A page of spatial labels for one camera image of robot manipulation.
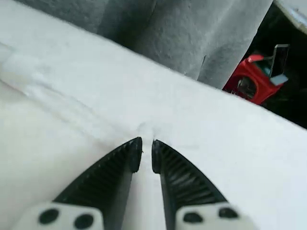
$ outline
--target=black dot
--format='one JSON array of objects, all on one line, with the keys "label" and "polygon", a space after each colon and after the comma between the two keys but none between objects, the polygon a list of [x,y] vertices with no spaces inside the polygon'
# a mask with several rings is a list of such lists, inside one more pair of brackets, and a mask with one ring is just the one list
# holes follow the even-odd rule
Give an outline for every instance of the black dot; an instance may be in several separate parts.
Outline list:
[{"label": "black dot", "polygon": [[223,207],[219,210],[219,217],[236,219],[236,218],[239,217],[239,215],[233,209],[231,209],[229,207]]},{"label": "black dot", "polygon": [[50,224],[58,218],[59,211],[55,208],[48,209],[40,214],[38,221],[41,224]]},{"label": "black dot", "polygon": [[90,214],[82,214],[78,216],[75,220],[75,227],[77,229],[86,229],[93,224],[94,218]]},{"label": "black dot", "polygon": [[183,221],[187,223],[202,223],[203,218],[196,212],[188,212],[184,215]]}]

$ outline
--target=red plastic part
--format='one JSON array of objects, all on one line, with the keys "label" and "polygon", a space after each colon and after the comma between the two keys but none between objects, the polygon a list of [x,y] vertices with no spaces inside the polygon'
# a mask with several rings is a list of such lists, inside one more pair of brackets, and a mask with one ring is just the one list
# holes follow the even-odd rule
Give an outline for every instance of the red plastic part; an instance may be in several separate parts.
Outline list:
[{"label": "red plastic part", "polygon": [[[262,70],[253,63],[254,61],[260,61],[263,59],[264,56],[254,54],[241,61],[224,86],[223,91],[235,93],[236,95],[255,104],[261,104],[268,97],[275,94],[283,84],[277,86],[274,85],[270,81],[269,76],[262,72]],[[256,85],[256,93],[252,98],[244,95],[238,89],[238,83],[243,76],[250,78]]]}]

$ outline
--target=white plastic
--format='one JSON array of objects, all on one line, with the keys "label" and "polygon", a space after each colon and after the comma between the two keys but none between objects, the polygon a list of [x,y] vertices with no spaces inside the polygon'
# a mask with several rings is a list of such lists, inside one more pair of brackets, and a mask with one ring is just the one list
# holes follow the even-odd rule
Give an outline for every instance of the white plastic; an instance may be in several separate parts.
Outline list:
[{"label": "white plastic", "polygon": [[[219,210],[225,207],[234,210],[238,214],[238,218],[219,217]],[[197,213],[203,221],[199,223],[185,222],[184,215],[187,213]],[[257,230],[257,228],[250,218],[240,212],[237,207],[223,202],[182,207],[176,214],[176,230]]]},{"label": "white plastic", "polygon": [[[58,217],[49,224],[41,224],[39,216],[46,210],[55,208],[59,211]],[[64,205],[59,203],[43,203],[26,210],[12,230],[77,230],[74,222],[80,215],[89,214],[94,220],[86,230],[103,230],[102,213],[93,207]]]}]

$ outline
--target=red object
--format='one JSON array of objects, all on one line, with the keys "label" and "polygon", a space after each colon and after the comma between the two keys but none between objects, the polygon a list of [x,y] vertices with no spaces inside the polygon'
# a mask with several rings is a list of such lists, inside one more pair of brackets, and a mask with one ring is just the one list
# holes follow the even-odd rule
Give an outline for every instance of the red object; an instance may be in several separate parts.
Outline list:
[{"label": "red object", "polygon": [[255,64],[264,60],[264,56],[254,54],[239,63],[223,88],[255,104],[261,104],[275,94],[283,84],[274,85],[267,74]]}]

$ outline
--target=gray fabric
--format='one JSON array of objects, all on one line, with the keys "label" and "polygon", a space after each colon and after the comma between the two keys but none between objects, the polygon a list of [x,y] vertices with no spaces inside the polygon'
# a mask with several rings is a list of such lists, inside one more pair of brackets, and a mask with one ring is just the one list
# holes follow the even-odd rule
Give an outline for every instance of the gray fabric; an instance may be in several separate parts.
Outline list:
[{"label": "gray fabric", "polygon": [[159,2],[133,50],[196,80],[208,37],[230,3],[229,0]]},{"label": "gray fabric", "polygon": [[272,0],[18,0],[222,88]]},{"label": "gray fabric", "polygon": [[17,0],[96,33],[109,0]]},{"label": "gray fabric", "polygon": [[205,45],[198,80],[221,89],[251,44],[271,2],[235,0]]},{"label": "gray fabric", "polygon": [[109,0],[97,33],[132,47],[148,24],[156,0]]}]

